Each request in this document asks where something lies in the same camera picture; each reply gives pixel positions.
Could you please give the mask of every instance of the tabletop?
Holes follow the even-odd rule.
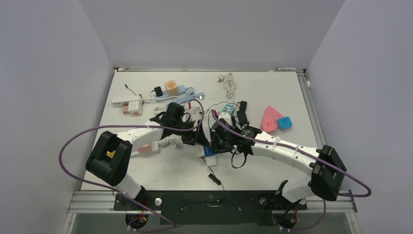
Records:
[[[122,113],[121,108],[114,108],[111,99],[133,95],[126,89],[128,85],[135,93],[144,98],[150,97],[150,91],[156,86],[165,89],[164,83],[175,80],[177,85],[193,87],[195,93],[204,92],[201,103],[204,109],[221,101],[232,102],[226,97],[223,84],[217,82],[217,76],[224,72],[116,72],[109,90],[100,125],[144,124],[153,117],[155,107],[165,107],[167,102],[144,103],[143,113],[132,117]],[[287,130],[277,129],[273,136],[280,136],[299,145],[317,147],[310,117],[295,72],[233,72],[236,81],[235,102],[247,101],[246,115],[250,125],[259,128],[264,110],[272,106],[284,116],[291,118],[293,126]],[[214,106],[222,110],[226,103]],[[204,126],[208,125],[207,115]],[[104,131],[122,132],[127,128],[100,129],[97,137]],[[243,155],[234,157],[234,165],[241,165]],[[231,167],[231,154],[216,155],[217,165],[212,166],[216,177],[225,186],[225,190],[276,190],[285,180],[299,179],[304,176],[301,171],[263,156],[248,156],[246,164],[234,169]],[[162,148],[159,154],[131,158],[128,174],[147,190],[221,190],[209,177],[210,171],[204,161],[195,156],[191,145],[182,149],[173,146]],[[106,184],[86,171],[85,179]],[[81,190],[107,190],[83,183]]]

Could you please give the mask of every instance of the wall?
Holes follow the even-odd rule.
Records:
[[[412,9],[347,0],[307,70],[327,143],[373,190],[356,199],[364,234],[413,230]]]
[[[119,67],[305,68],[344,0],[79,0]]]
[[[76,0],[0,3],[0,227],[3,233],[61,232],[73,190],[57,155],[96,126],[113,68]],[[92,134],[68,149],[78,175]]]

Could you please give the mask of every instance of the purple cable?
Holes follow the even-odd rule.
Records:
[[[324,203],[324,211],[323,211],[323,214],[321,215],[320,219],[317,222],[315,222],[315,223],[313,223],[313,224],[311,224],[310,226],[307,226],[307,227],[290,229],[290,232],[304,231],[304,230],[308,230],[308,229],[311,229],[311,228],[319,225],[323,221],[323,219],[325,217],[325,213],[327,211],[327,207],[325,205],[325,200],[324,199],[323,199],[323,203]]]
[[[115,189],[115,188],[113,188],[113,187],[111,187],[111,186],[108,186],[108,185],[105,185],[105,184],[96,183],[96,182],[93,182],[93,181],[89,181],[89,180],[80,178],[80,177],[72,174],[72,173],[69,172],[69,171],[66,169],[66,167],[63,165],[62,156],[63,156],[63,151],[64,151],[64,149],[65,149],[65,148],[70,144],[70,142],[72,142],[74,139],[78,138],[79,136],[81,136],[81,135],[83,135],[83,134],[85,134],[85,133],[91,132],[91,131],[93,131],[93,130],[101,129],[101,128],[162,128],[162,129],[168,129],[168,130],[173,130],[173,131],[177,131],[177,132],[189,132],[189,131],[192,131],[192,130],[198,128],[198,127],[202,124],[202,121],[204,120],[204,107],[202,106],[201,102],[198,101],[198,100],[196,100],[196,99],[191,99],[191,100],[189,100],[189,102],[191,102],[191,101],[196,101],[196,102],[200,105],[200,107],[201,107],[201,112],[202,112],[201,120],[200,120],[199,123],[198,123],[197,125],[195,125],[194,127],[188,128],[188,129],[175,129],[175,128],[170,128],[170,127],[152,126],[152,125],[104,125],[104,126],[93,127],[93,128],[87,129],[87,130],[85,130],[85,131],[82,131],[82,132],[74,135],[74,136],[73,136],[72,138],[70,138],[66,143],[64,143],[64,145],[62,146],[62,148],[60,149],[60,152],[59,152],[59,164],[60,164],[60,167],[62,168],[62,170],[63,170],[66,174],[68,174],[68,175],[71,176],[72,178],[77,179],[77,180],[82,181],[82,182],[86,182],[86,183],[92,184],[92,185],[96,185],[96,186],[100,186],[100,187],[103,187],[103,188],[107,188],[107,189],[110,189],[110,190],[112,190],[112,191],[114,191],[114,192],[117,192],[117,193],[121,194],[124,198],[126,198],[127,200],[135,203],[136,205],[142,207],[143,209],[145,209],[145,210],[147,210],[147,211],[150,211],[150,212],[154,213],[154,214],[157,215],[158,217],[164,219],[166,222],[168,222],[168,223],[170,223],[171,225],[173,225],[173,227],[167,227],[167,228],[161,228],[161,229],[155,229],[155,230],[148,230],[148,231],[140,231],[140,230],[137,230],[138,232],[142,232],[142,233],[152,233],[152,232],[164,231],[164,230],[169,230],[169,229],[178,227],[175,223],[173,223],[172,221],[170,221],[170,220],[169,220],[168,218],[166,218],[165,216],[163,216],[163,215],[161,215],[160,213],[152,210],[151,208],[149,208],[149,207],[147,207],[147,206],[145,206],[145,205],[143,205],[143,204],[141,204],[141,203],[133,200],[132,198],[127,197],[126,195],[124,195],[123,193],[121,193],[119,190],[117,190],[117,189]]]
[[[243,135],[241,135],[241,134],[233,131],[232,129],[229,129],[228,127],[226,127],[225,125],[223,125],[220,121],[218,121],[218,118],[214,115],[214,112],[216,112],[216,111],[215,111],[215,110],[211,110],[211,111],[213,111],[212,117],[214,118],[214,120],[217,121],[217,123],[218,123],[219,125],[221,125],[223,128],[227,129],[230,133],[235,134],[236,136],[242,137],[242,138],[244,138],[244,139],[251,140],[251,141],[255,141],[255,142],[258,142],[258,143],[269,144],[269,145],[274,144],[274,142],[265,141],[265,140],[258,140],[258,139],[254,139],[254,138],[251,138],[251,137],[246,137],[246,136],[243,136]],[[288,148],[288,149],[296,150],[295,147],[290,146],[290,145],[287,145],[287,144],[277,143],[277,146],[281,146],[281,147],[285,147],[285,148]],[[303,154],[303,155],[305,155],[305,156],[308,156],[308,157],[310,157],[310,158],[312,158],[312,159],[314,159],[314,160],[316,160],[316,161],[318,161],[318,162],[321,162],[322,164],[324,164],[324,165],[326,165],[326,166],[328,166],[328,167],[330,167],[330,168],[333,168],[334,170],[336,170],[336,171],[342,173],[343,175],[349,177],[349,178],[352,179],[354,182],[358,183],[359,185],[361,185],[361,186],[363,186],[365,189],[367,189],[367,193],[366,193],[366,194],[338,194],[339,196],[368,197],[368,196],[370,196],[370,195],[372,194],[372,190],[370,189],[369,186],[367,186],[367,185],[366,185],[365,183],[363,183],[361,180],[359,180],[359,179],[357,179],[356,177],[352,176],[352,175],[349,174],[348,172],[345,172],[345,171],[343,171],[342,169],[334,166],[333,164],[331,164],[331,163],[329,163],[329,162],[326,162],[326,161],[324,161],[324,160],[322,160],[322,159],[320,159],[320,158],[318,158],[318,157],[315,157],[315,156],[313,156],[313,155],[311,155],[311,154],[309,154],[309,153],[307,153],[307,152],[305,152],[305,151],[303,151],[303,150],[297,149],[297,152],[299,152],[299,153],[301,153],[301,154]]]

